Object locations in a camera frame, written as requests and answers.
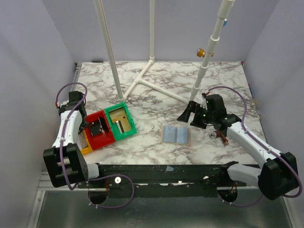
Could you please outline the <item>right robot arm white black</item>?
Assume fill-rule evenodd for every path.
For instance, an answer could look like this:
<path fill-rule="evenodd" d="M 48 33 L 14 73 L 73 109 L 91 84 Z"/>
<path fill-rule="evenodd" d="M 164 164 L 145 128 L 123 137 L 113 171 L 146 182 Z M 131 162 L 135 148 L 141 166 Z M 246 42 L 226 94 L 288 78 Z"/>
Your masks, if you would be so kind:
<path fill-rule="evenodd" d="M 236 161 L 222 165 L 218 175 L 222 185 L 229 186 L 240 181 L 259 188 L 270 200 L 287 196 L 295 189 L 299 189 L 299 194 L 302 193 L 303 185 L 293 154 L 274 149 L 250 131 L 237 115 L 228 114 L 220 95 L 206 95 L 205 100 L 206 107 L 190 101 L 177 120 L 186 123 L 190 114 L 194 113 L 191 126 L 205 129 L 211 124 L 215 130 L 243 148 L 259 165 L 255 168 Z"/>

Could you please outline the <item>silver VIP credit card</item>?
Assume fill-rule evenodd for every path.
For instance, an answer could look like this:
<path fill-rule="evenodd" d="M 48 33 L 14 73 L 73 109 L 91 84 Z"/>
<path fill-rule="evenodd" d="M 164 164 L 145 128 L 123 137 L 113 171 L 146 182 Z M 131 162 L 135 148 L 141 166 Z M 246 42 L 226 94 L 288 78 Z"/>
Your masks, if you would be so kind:
<path fill-rule="evenodd" d="M 98 121 L 99 121 L 99 124 L 100 124 L 100 132 L 102 134 L 108 134 L 109 133 L 109 126 L 108 126 L 107 121 L 102 117 L 98 117 Z"/>

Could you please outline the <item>beige card holder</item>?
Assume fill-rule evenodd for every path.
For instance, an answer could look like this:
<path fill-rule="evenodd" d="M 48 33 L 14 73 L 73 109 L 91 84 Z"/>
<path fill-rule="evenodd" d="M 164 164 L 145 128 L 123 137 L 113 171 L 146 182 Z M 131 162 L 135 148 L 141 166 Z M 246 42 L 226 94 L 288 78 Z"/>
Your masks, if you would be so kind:
<path fill-rule="evenodd" d="M 178 145 L 190 145 L 190 130 L 186 126 L 164 125 L 161 129 L 161 142 Z"/>

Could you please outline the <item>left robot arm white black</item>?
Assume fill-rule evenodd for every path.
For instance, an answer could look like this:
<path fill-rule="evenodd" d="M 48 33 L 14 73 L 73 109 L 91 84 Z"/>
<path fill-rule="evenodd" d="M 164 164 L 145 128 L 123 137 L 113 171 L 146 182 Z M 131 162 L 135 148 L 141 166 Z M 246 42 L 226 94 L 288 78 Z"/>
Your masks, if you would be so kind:
<path fill-rule="evenodd" d="M 84 94 L 69 92 L 67 104 L 59 108 L 61 123 L 52 147 L 45 149 L 43 159 L 55 188 L 69 183 L 89 181 L 94 187 L 102 187 L 105 175 L 99 172 L 99 165 L 87 164 L 77 145 L 78 135 L 88 126 Z"/>

